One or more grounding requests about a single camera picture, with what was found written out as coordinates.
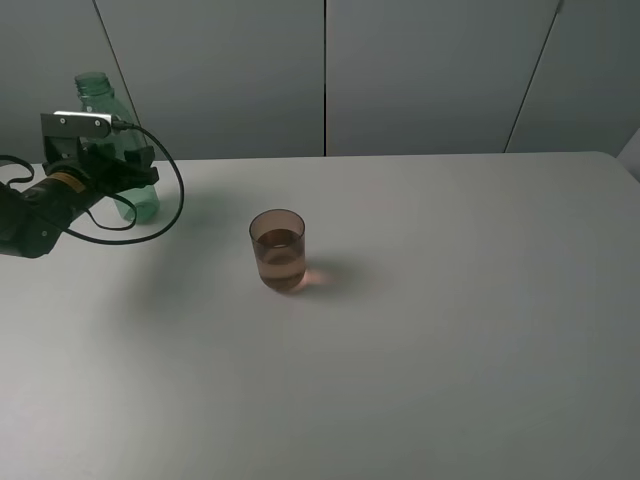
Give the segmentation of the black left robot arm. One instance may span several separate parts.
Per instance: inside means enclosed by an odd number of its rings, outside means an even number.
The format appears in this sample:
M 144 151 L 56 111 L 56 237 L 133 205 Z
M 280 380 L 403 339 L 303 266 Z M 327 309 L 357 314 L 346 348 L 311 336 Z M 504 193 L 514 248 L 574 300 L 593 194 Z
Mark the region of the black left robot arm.
M 44 179 L 20 192 L 13 181 L 1 185 L 1 253 L 39 258 L 61 234 L 104 198 L 120 200 L 134 188 L 159 180 L 151 146 L 126 151 L 123 158 L 106 144 L 79 140 L 45 141 Z

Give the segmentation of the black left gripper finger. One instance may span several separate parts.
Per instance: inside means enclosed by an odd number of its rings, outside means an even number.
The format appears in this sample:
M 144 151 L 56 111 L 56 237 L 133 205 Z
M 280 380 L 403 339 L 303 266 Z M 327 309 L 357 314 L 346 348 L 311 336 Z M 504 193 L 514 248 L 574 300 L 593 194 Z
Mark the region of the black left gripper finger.
M 109 174 L 107 184 L 110 190 L 131 190 L 153 186 L 158 180 L 159 174 L 155 167 L 147 169 L 118 167 Z
M 148 170 L 154 162 L 154 148 L 144 146 L 135 150 L 125 150 L 124 160 L 132 168 Z

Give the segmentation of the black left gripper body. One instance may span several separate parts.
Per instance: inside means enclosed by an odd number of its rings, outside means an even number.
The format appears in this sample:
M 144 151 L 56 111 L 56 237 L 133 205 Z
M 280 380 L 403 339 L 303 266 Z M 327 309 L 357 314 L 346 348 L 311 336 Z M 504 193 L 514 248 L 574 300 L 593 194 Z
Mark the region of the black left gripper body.
M 95 144 L 53 142 L 44 151 L 46 176 L 76 193 L 115 195 L 135 187 L 135 172 Z

